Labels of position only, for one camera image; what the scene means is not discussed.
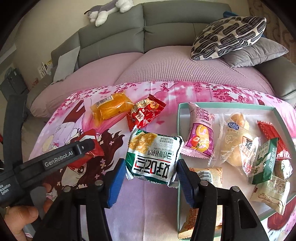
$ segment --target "grey cabinet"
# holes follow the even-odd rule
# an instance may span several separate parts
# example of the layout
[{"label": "grey cabinet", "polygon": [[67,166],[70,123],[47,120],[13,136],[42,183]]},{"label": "grey cabinet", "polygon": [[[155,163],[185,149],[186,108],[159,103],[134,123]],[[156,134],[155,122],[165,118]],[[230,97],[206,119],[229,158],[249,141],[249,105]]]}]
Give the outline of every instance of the grey cabinet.
[{"label": "grey cabinet", "polygon": [[24,79],[18,69],[14,69],[9,75],[7,75],[0,85],[0,90],[6,100],[8,100],[8,97],[11,94],[23,95],[29,93]]}]

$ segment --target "pillow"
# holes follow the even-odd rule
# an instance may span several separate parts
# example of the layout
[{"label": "pillow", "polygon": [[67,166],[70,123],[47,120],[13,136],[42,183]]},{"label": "pillow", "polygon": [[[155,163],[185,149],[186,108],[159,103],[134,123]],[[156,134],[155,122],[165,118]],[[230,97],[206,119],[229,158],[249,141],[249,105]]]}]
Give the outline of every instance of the pillow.
[{"label": "pillow", "polygon": [[233,16],[238,17],[238,15],[237,15],[236,13],[233,13],[233,12],[231,12],[231,11],[225,11],[225,12],[223,13],[223,17],[224,17],[224,18],[233,17]]},{"label": "pillow", "polygon": [[54,74],[54,80],[52,84],[64,80],[68,75],[74,72],[79,50],[80,46],[59,57],[57,70]]},{"label": "pillow", "polygon": [[266,26],[264,17],[228,17],[211,23],[195,38],[191,59],[219,58],[254,44]]},{"label": "pillow", "polygon": [[288,52],[289,50],[283,45],[267,38],[260,38],[252,46],[231,51],[223,55],[222,58],[230,67],[236,68],[261,64]]}]

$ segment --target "plush husky toy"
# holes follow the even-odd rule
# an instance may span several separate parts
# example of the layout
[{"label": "plush husky toy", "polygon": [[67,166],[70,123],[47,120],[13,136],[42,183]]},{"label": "plush husky toy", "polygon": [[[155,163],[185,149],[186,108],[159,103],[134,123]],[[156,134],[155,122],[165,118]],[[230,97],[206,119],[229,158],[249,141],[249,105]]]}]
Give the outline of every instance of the plush husky toy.
[{"label": "plush husky toy", "polygon": [[105,5],[94,6],[90,10],[87,10],[84,14],[87,13],[90,22],[95,22],[96,26],[98,27],[106,22],[109,14],[118,11],[126,12],[130,10],[132,6],[133,0],[112,0]]}]

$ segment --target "wall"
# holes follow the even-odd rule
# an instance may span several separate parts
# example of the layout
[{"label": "wall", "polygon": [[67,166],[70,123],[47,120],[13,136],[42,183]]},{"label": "wall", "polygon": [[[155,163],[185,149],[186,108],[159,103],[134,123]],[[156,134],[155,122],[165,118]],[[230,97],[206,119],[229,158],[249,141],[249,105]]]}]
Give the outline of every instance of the wall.
[{"label": "wall", "polygon": [[[145,1],[151,0],[134,0],[134,4]],[[208,1],[228,3],[233,12],[249,15],[247,0]],[[40,78],[37,68],[41,62],[51,59],[51,51],[89,24],[83,13],[94,5],[107,2],[109,0],[41,0],[25,15],[16,35],[14,64],[29,87],[36,77]]]},{"label": "wall", "polygon": [[9,49],[14,45],[15,43],[15,36],[17,34],[17,30],[20,26],[20,23],[22,22],[22,19],[17,23],[17,25],[14,27],[10,35],[8,36],[7,40],[5,41],[2,49],[0,50],[0,57],[5,54],[5,52],[9,51]]}]

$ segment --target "red candy wrapper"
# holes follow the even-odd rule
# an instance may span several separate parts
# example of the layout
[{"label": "red candy wrapper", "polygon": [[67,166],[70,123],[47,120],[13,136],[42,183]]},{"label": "red candy wrapper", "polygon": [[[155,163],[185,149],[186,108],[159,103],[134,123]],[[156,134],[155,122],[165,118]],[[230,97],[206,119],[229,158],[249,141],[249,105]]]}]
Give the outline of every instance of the red candy wrapper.
[{"label": "red candy wrapper", "polygon": [[92,151],[89,151],[85,154],[84,157],[76,160],[75,162],[72,162],[68,165],[68,167],[72,167],[72,168],[80,168],[84,163],[86,163],[87,161],[89,161],[90,159],[92,159],[95,156],[104,156],[104,151],[102,149],[102,147],[100,146],[100,144],[98,143],[98,141],[96,140],[96,131],[94,129],[91,129],[87,132],[84,132],[82,135],[73,138],[70,143],[73,143],[75,141],[83,141],[85,139],[93,139],[94,141],[94,149]]},{"label": "red candy wrapper", "polygon": [[165,103],[149,95],[146,99],[137,102],[130,112],[127,113],[129,130],[134,126],[143,128],[157,117],[166,106]]},{"label": "red candy wrapper", "polygon": [[271,122],[266,122],[262,120],[257,121],[257,124],[267,140],[275,137],[279,138],[276,151],[276,160],[291,159],[290,153],[288,152],[285,143],[274,128],[273,124]]}]

